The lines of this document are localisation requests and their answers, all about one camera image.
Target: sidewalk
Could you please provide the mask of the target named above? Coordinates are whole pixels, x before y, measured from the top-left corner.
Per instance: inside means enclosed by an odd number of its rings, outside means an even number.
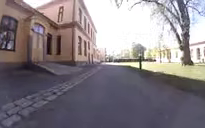
[[[0,106],[20,99],[38,91],[64,83],[96,65],[81,67],[83,70],[62,76],[54,76],[49,73],[35,72],[25,69],[14,70],[0,74]]]

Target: asphalt road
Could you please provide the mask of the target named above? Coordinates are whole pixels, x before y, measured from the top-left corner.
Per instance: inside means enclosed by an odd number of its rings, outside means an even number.
[[[14,128],[205,128],[205,100],[102,66]]]

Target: door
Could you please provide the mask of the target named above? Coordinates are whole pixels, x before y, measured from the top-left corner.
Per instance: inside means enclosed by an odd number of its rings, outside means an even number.
[[[40,24],[35,24],[32,42],[32,62],[42,61],[44,61],[44,27]]]

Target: tree branch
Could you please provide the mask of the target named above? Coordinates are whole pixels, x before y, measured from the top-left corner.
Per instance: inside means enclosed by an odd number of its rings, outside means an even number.
[[[175,19],[178,21],[178,23],[181,24],[179,15],[176,15],[176,14],[175,14],[170,8],[168,8],[166,5],[164,5],[163,3],[158,2],[158,0],[141,0],[141,1],[139,1],[139,2],[136,2],[136,3],[131,7],[131,9],[132,9],[135,5],[141,4],[142,2],[154,3],[154,4],[156,4],[158,7],[162,7],[162,8],[164,8],[164,9],[166,9],[167,12],[169,12],[169,13],[173,16],[173,18],[175,18]]]
[[[174,24],[171,22],[170,18],[166,14],[162,13],[162,15],[165,17],[167,22],[170,24],[171,30],[174,32],[174,35],[177,38],[178,44],[181,45],[182,44],[181,37],[179,33],[177,32],[177,29],[175,28]]]

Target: yellow building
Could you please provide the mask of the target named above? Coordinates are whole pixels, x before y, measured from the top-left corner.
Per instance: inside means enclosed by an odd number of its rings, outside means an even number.
[[[93,63],[96,33],[83,0],[53,0],[37,9],[0,0],[0,67]]]

